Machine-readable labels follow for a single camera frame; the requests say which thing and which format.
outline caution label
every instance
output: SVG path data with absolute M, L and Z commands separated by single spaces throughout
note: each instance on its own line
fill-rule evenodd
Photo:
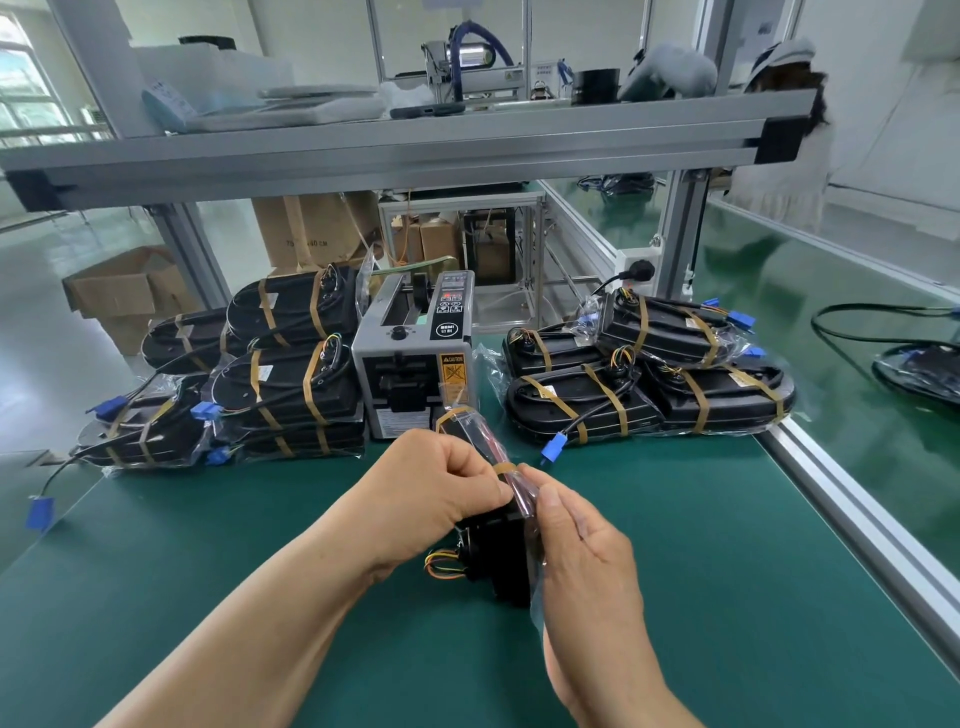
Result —
M 440 394 L 444 404 L 467 404 L 467 358 L 462 353 L 440 355 Z

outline finger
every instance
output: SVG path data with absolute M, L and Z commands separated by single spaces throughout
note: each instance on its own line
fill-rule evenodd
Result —
M 434 433 L 446 459 L 446 471 L 461 477 L 489 475 L 496 478 L 493 466 L 470 443 L 453 435 Z
M 492 472 L 473 477 L 451 475 L 446 487 L 453 494 L 460 519 L 489 513 L 514 497 L 513 489 Z
M 577 524 L 560 500 L 560 493 L 553 483 L 544 483 L 537 493 L 537 523 L 540 525 L 547 564 L 551 560 L 563 559 L 565 553 L 581 543 Z
M 591 533 L 596 533 L 597 531 L 611 527 L 610 522 L 603 517 L 593 503 L 571 488 L 567 488 L 562 482 L 557 480 L 557 478 L 548 475 L 544 471 L 532 468 L 526 463 L 522 463 L 519 466 L 519 470 L 534 485 L 541 487 L 546 483 L 550 483 L 557 489 L 560 500 L 564 506 L 566 506 L 566 510 L 570 512 L 570 515 L 573 516 L 573 520 L 577 523 L 577 528 L 583 538 L 586 538 Z

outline white cap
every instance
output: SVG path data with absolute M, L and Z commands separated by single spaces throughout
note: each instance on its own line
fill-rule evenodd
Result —
M 754 70 L 750 73 L 746 85 L 749 86 L 754 79 L 765 69 L 778 65 L 787 65 L 788 63 L 810 63 L 817 54 L 817 46 L 808 37 L 797 37 L 785 40 L 771 48 L 767 48 L 761 53 L 754 63 Z

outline person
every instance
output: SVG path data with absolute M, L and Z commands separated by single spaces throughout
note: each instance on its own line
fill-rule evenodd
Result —
M 583 497 L 521 468 L 539 487 L 543 653 L 557 696 L 581 728 L 700 726 L 666 687 L 647 639 L 630 541 Z M 337 628 L 368 587 L 455 522 L 511 497 L 471 445 L 428 430 L 406 432 L 99 727 L 289 725 Z
M 755 164 L 733 171 L 727 202 L 791 228 L 820 232 L 824 195 L 830 175 L 835 130 L 827 114 L 827 74 L 811 67 L 816 46 L 794 38 L 759 55 L 745 93 L 815 88 L 816 100 L 797 158 L 776 164 Z

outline person's left hand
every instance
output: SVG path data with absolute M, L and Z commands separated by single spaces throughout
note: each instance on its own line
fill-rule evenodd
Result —
M 453 524 L 513 497 L 469 443 L 425 429 L 404 432 L 315 524 L 389 572 L 437 543 Z

